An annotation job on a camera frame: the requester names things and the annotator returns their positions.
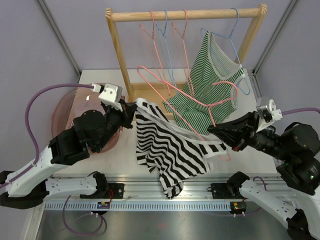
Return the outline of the black white striped tank top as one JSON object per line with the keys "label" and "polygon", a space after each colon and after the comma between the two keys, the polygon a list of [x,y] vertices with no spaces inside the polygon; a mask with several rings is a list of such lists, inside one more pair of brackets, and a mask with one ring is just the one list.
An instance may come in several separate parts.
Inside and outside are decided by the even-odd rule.
{"label": "black white striped tank top", "polygon": [[162,110],[144,98],[135,101],[136,160],[150,173],[158,172],[164,195],[172,200],[184,188],[184,181],[214,168],[214,157],[227,154],[217,138],[201,135],[169,122]]}

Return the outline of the mauve ribbed tank top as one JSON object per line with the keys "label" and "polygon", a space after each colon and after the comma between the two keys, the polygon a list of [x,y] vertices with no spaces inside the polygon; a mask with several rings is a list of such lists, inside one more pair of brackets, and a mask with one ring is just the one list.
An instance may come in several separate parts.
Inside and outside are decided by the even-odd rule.
{"label": "mauve ribbed tank top", "polygon": [[86,111],[96,110],[105,114],[98,96],[96,92],[83,92],[75,96],[66,125],[67,129],[74,125],[74,118],[80,117]]}

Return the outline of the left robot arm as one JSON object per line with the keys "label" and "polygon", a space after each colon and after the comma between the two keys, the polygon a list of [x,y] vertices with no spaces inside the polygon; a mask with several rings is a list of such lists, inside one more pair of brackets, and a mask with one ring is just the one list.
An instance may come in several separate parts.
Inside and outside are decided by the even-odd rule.
{"label": "left robot arm", "polygon": [[81,199],[103,199],[109,191],[107,178],[95,172],[87,177],[57,179],[51,176],[59,170],[99,153],[119,128],[133,128],[137,109],[134,102],[119,101],[120,109],[104,106],[105,114],[88,110],[76,117],[74,125],[53,138],[37,162],[18,171],[3,171],[0,182],[5,191],[0,195],[2,207],[30,209],[51,198],[78,196]]}

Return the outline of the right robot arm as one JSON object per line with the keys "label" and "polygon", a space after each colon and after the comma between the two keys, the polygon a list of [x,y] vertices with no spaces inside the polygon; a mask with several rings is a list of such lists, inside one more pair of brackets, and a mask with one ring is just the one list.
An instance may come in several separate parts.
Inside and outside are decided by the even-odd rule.
{"label": "right robot arm", "polygon": [[277,219],[293,240],[320,238],[320,139],[311,125],[293,122],[282,135],[272,127],[273,117],[264,119],[258,112],[217,125],[209,133],[218,137],[234,152],[252,147],[283,163],[276,168],[286,185],[295,192],[298,206],[289,205],[259,187],[241,171],[226,182],[230,197],[251,200]]}

